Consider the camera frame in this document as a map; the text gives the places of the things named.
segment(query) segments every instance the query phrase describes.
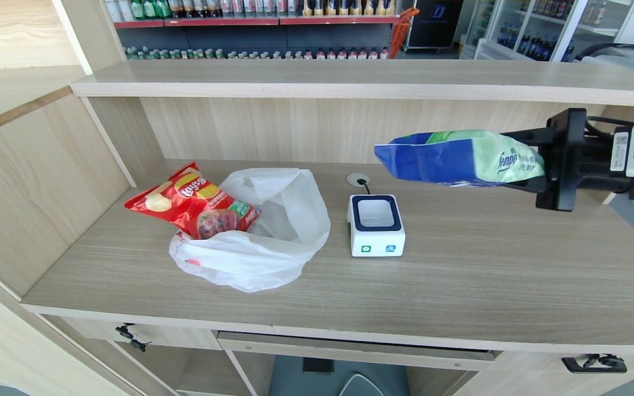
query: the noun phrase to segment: drawer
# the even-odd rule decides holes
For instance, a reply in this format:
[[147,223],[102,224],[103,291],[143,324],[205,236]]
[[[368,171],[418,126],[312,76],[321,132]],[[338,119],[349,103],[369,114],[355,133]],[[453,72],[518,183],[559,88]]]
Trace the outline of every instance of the drawer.
[[355,343],[224,331],[219,332],[217,340],[222,348],[243,353],[282,354],[434,369],[480,371],[488,368],[495,361],[495,355],[491,351],[478,349]]
[[[98,321],[95,319],[63,318],[76,331],[87,338],[96,340],[121,341],[127,343],[115,329],[123,322]],[[128,326],[129,333],[141,343],[165,345],[169,347],[222,349],[217,342],[217,333],[203,328],[181,328],[175,326],[144,325],[141,323]]]
[[[622,358],[627,366],[627,371],[634,372],[634,354],[617,354]],[[585,354],[573,353],[529,353],[528,351],[504,351],[496,358],[495,364],[491,365],[491,370],[513,370],[513,371],[555,371],[566,372],[561,358],[577,358],[579,364],[586,361]]]

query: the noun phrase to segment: plastic shopping bag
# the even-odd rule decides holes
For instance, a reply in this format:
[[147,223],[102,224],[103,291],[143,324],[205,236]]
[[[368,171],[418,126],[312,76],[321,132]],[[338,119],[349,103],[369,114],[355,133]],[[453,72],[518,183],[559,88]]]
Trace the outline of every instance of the plastic shopping bag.
[[219,188],[261,215],[248,232],[226,231],[208,240],[179,231],[169,253],[186,273],[246,293],[279,288],[297,279],[327,241],[327,207],[309,170],[245,169]]

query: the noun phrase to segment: orange shopping cart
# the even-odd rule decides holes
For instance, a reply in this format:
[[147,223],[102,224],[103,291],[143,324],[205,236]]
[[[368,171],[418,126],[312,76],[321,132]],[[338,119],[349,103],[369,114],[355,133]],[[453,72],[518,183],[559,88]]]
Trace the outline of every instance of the orange shopping cart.
[[415,7],[410,7],[400,13],[400,20],[393,25],[393,33],[390,38],[390,53],[388,54],[389,58],[394,59],[398,55],[398,52],[400,52],[400,47],[402,47],[407,31],[412,24],[412,17],[418,13],[420,13],[420,10]]

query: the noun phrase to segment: black cable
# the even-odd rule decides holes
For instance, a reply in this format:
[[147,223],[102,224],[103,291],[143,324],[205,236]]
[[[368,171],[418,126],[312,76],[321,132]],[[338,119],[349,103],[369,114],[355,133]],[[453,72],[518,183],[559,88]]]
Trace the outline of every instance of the black cable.
[[370,195],[370,190],[368,190],[368,182],[363,180],[363,179],[359,179],[357,180],[357,183],[359,183],[360,185],[362,185],[363,187],[365,187],[365,192]]
[[597,117],[596,115],[589,115],[586,117],[586,121],[598,121],[599,123],[623,125],[626,127],[634,127],[634,122],[626,120],[618,120],[616,118]]

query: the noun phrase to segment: wooden counter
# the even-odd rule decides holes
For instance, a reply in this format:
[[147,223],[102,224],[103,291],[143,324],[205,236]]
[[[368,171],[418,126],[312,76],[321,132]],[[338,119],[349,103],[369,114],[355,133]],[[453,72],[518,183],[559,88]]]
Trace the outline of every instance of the wooden counter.
[[634,71],[501,60],[133,60],[71,85],[80,97],[408,98],[634,106]]
[[[164,161],[141,188],[185,161]],[[174,227],[125,210],[131,189],[28,291],[28,309],[284,336],[529,351],[634,353],[634,230],[579,193],[573,213],[537,210],[506,188],[394,180],[382,166],[200,161],[209,180],[237,169],[313,171],[332,231],[300,278],[245,294],[187,275],[168,255]],[[346,176],[398,198],[401,258],[352,258]]]

